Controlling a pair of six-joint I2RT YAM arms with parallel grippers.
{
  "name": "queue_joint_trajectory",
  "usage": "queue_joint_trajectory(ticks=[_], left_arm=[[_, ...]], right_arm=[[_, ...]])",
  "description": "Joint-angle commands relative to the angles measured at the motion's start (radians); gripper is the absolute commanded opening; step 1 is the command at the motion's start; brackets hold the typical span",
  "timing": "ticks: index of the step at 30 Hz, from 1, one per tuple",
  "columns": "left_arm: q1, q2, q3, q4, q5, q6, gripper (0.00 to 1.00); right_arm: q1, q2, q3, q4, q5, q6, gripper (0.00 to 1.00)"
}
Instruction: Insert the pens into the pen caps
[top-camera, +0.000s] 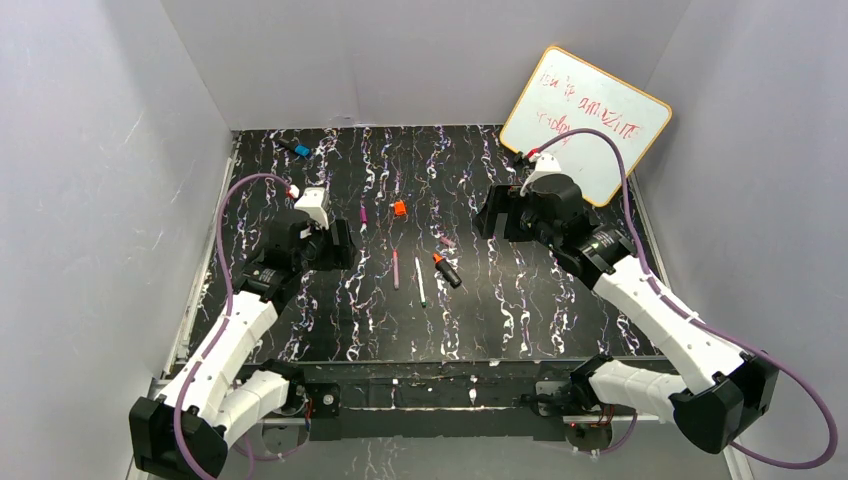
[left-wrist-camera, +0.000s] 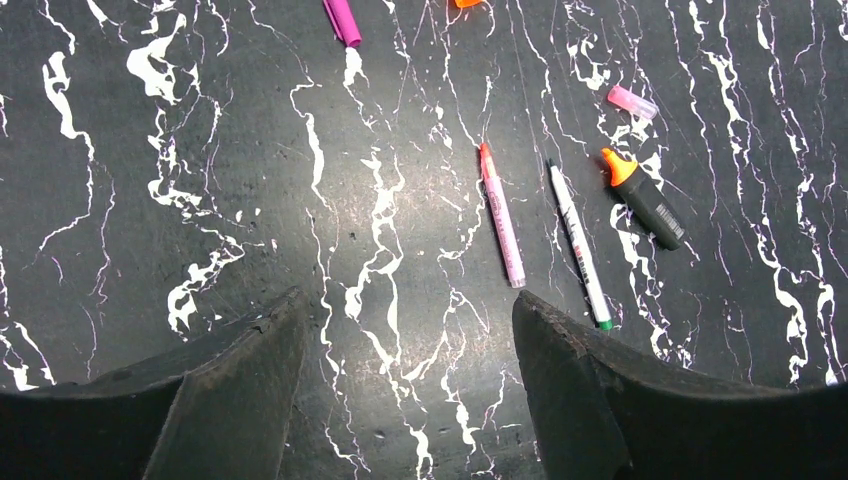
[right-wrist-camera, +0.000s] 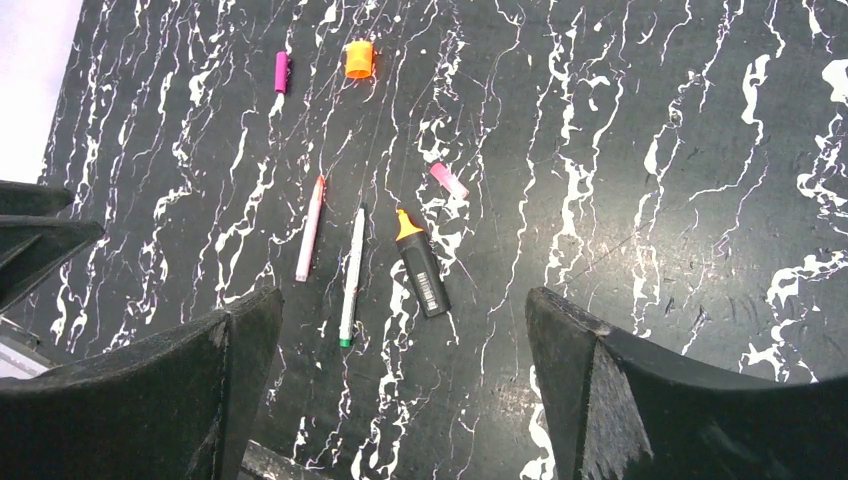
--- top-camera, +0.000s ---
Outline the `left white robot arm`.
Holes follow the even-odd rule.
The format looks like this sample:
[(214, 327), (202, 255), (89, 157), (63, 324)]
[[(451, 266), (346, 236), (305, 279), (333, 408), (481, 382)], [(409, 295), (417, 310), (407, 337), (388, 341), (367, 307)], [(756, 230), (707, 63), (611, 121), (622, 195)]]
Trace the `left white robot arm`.
[(358, 253), (344, 219), (322, 226), (287, 210), (232, 281), (233, 296), (186, 366), (129, 413), (135, 466), (164, 479), (214, 479), (230, 448), (304, 383), (294, 364), (270, 360), (241, 385), (255, 345), (313, 271), (352, 268)]

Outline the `pink pen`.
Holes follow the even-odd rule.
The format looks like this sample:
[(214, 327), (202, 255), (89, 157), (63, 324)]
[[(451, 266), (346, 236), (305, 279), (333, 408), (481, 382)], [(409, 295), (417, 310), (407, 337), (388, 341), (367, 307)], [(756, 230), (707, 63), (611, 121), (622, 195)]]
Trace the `pink pen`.
[(395, 291), (400, 289), (400, 272), (399, 272), (399, 259), (398, 253), (396, 249), (392, 251), (392, 281), (393, 281), (393, 289)]

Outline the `orange marker cap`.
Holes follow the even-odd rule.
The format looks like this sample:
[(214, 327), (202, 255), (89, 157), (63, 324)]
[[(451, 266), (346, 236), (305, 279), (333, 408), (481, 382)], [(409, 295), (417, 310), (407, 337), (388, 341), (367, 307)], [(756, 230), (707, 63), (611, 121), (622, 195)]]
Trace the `orange marker cap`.
[(392, 208), (396, 216), (405, 216), (407, 214), (406, 205), (403, 201), (392, 203)]

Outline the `black marker orange tip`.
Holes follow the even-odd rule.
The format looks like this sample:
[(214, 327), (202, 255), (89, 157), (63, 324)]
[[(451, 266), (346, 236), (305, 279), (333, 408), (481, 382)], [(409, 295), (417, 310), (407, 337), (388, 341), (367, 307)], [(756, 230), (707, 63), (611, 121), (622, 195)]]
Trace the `black marker orange tip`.
[(441, 274), (442, 278), (453, 288), (456, 289), (462, 284), (462, 280), (453, 266), (438, 253), (433, 254), (435, 269)]

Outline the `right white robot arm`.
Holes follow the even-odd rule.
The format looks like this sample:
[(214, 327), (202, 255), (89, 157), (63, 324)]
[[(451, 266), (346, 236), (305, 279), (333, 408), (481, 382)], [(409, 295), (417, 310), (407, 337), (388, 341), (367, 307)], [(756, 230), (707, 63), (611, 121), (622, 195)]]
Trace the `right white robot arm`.
[(692, 314), (672, 308), (671, 295), (644, 269), (633, 243), (614, 226), (588, 215), (578, 186), (549, 175), (524, 191), (519, 185), (489, 188), (474, 218), (479, 234), (510, 242), (535, 241), (558, 266), (612, 303), (657, 346), (672, 374), (629, 366), (597, 354), (573, 370), (561, 397), (589, 409), (622, 405), (673, 421), (699, 449), (721, 452), (768, 410), (778, 370), (702, 330)]

